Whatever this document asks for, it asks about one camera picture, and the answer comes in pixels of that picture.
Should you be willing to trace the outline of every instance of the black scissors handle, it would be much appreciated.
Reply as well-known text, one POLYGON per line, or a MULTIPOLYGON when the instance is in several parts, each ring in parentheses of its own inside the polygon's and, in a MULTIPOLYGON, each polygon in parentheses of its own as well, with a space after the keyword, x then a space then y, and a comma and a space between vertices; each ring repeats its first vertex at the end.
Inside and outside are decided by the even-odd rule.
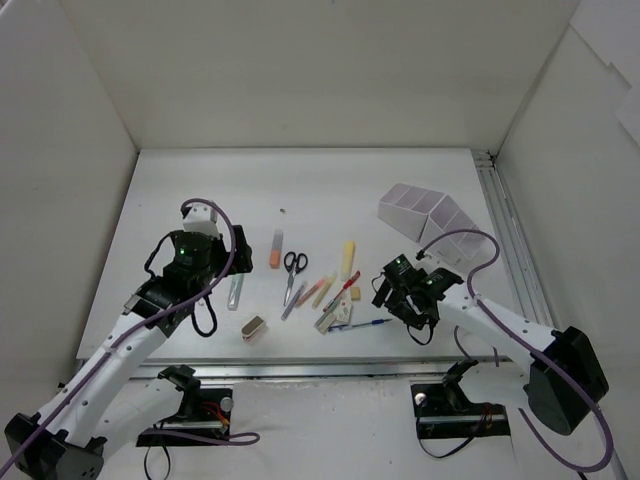
POLYGON ((297 254, 295 252, 289 252, 284 256, 284 268, 287 272, 291 272, 295 268, 296 274, 307 268, 309 259, 304 253, 297 254))

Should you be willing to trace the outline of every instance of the blue pen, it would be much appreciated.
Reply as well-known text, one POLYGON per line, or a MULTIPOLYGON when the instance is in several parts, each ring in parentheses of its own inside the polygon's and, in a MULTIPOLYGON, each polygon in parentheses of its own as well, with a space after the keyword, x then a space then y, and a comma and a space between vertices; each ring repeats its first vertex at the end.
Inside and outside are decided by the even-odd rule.
POLYGON ((380 318, 371 322, 357 323, 355 325, 335 325, 333 327, 329 327, 329 332, 344 332, 345 330, 354 330, 361 327, 373 327, 375 325, 382 325, 383 323, 390 322, 391 320, 393 320, 393 318, 380 318))

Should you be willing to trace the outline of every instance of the yellow highlighter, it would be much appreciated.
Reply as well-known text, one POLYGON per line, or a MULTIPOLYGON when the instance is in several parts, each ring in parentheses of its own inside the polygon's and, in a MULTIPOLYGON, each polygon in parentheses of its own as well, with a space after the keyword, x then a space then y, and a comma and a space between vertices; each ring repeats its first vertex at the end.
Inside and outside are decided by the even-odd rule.
POLYGON ((351 278, 351 267, 353 266, 353 255, 356 251, 356 242, 349 240, 344 244, 344 253, 342 254, 342 270, 340 272, 340 280, 346 282, 351 278))
POLYGON ((318 308, 318 305, 320 305, 320 302, 322 301, 322 299, 324 298, 324 296, 327 294, 327 292, 329 291, 329 289, 331 288, 331 285, 333 285, 333 282, 336 281, 336 277, 338 276, 338 274, 336 272, 333 272, 333 275, 331 275, 329 277, 329 279, 324 282, 324 287, 322 287, 322 290, 320 290, 320 293, 318 294, 318 296, 316 297, 316 299, 313 301, 313 303, 311 304, 311 308, 313 308, 314 310, 316 308, 318 308))

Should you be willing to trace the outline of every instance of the black cable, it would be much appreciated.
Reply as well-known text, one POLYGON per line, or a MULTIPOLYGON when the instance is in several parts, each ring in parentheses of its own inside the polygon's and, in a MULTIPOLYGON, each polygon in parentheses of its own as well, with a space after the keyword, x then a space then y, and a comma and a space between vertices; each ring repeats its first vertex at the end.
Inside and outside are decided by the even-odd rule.
POLYGON ((409 327, 409 325, 407 325, 407 333, 409 334, 409 336, 411 337, 411 339, 416 342, 418 345, 421 346, 425 346, 425 345, 429 345, 429 343, 431 343, 431 340, 433 340, 433 331, 434 328, 429 325, 429 340, 427 340, 426 342, 423 342, 422 340, 418 340, 416 337, 413 336, 413 334, 411 333, 411 327, 409 327))
MULTIPOLYGON (((476 435, 478 434, 478 432, 480 431, 480 429, 482 427, 484 427, 484 423, 487 420, 487 414, 486 412, 482 414, 482 417, 480 417, 480 420, 478 420, 478 424, 476 425, 476 427, 474 428, 473 433, 471 434, 471 436, 469 438, 467 438, 466 440, 464 440, 460 445, 458 445, 457 447, 455 447, 453 450, 450 450, 449 452, 445 453, 444 455, 435 455, 433 453, 431 453, 429 450, 427 450, 424 446, 424 444, 422 443, 422 439, 418 438, 418 443, 420 444, 420 448, 422 448, 422 450, 424 451, 424 453, 426 453, 427 455, 429 455, 431 458, 435 458, 436 460, 442 460, 443 458, 447 458, 447 457, 451 457, 452 455, 455 455, 456 453, 458 453, 460 450, 462 450, 463 448, 465 448, 467 445, 469 445, 475 438, 476 435)), ((416 420, 416 430, 418 428, 420 424, 420 419, 418 418, 416 420)))
POLYGON ((211 330, 209 330, 208 332, 203 332, 200 329, 200 327, 198 326, 198 321, 196 320, 195 311, 191 313, 191 325, 193 325, 193 329, 202 338, 209 338, 218 330, 218 317, 216 317, 216 312, 213 311, 213 307, 211 306, 211 301, 209 300, 209 295, 203 298, 204 298, 204 303, 207 305, 207 310, 209 310, 209 315, 211 315, 211 323, 213 324, 211 327, 211 330))
MULTIPOLYGON (((160 427, 156 427, 155 425, 154 427, 162 430, 162 428, 164 427, 164 422, 160 424, 160 427)), ((171 475, 171 455, 169 455, 169 449, 167 448, 167 444, 164 441, 164 437, 160 437, 160 447, 162 447, 162 451, 167 457, 167 474, 164 476, 164 480, 167 480, 169 478, 169 475, 171 475)), ((144 454, 144 462, 142 463, 142 466, 144 467, 144 474, 147 477, 147 480, 153 480, 151 478, 151 475, 149 474, 149 469, 147 467, 147 461, 149 460, 150 451, 151 447, 147 448, 147 453, 144 454)))
POLYGON ((380 275, 378 275, 376 278, 374 278, 373 280, 371 280, 371 288, 373 288, 373 291, 378 293, 378 289, 376 288, 376 286, 373 284, 373 282, 375 282, 376 280, 378 280, 382 275, 384 275, 384 272, 382 272, 380 275))
POLYGON ((160 239, 160 241, 158 242, 158 245, 156 246, 156 248, 153 250, 153 252, 151 252, 151 255, 149 255, 149 258, 147 258, 147 261, 144 262, 144 271, 147 272, 149 275, 151 275, 151 278, 156 278, 155 272, 153 270, 151 270, 151 263, 153 262, 153 259, 156 258, 156 255, 158 254, 158 252, 162 248, 162 244, 164 243, 164 241, 167 238, 169 238, 172 233, 173 232, 169 232, 164 237, 162 237, 160 239))

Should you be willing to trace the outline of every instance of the orange marker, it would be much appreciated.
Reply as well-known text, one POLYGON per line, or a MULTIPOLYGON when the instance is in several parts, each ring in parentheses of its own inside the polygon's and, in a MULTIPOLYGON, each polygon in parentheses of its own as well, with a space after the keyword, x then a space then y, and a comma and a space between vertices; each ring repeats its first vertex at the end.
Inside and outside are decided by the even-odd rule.
POLYGON ((324 285, 324 282, 327 281, 327 277, 322 277, 320 279, 320 281, 318 283, 316 283, 313 287, 311 287, 309 289, 309 291, 307 293, 305 293, 302 297, 300 297, 300 300, 298 300, 298 303, 296 303, 296 308, 299 308, 302 306, 302 304, 304 302, 306 302, 307 300, 309 300, 309 298, 311 297, 311 295, 313 295, 314 293, 316 293, 318 291, 318 289, 324 285))

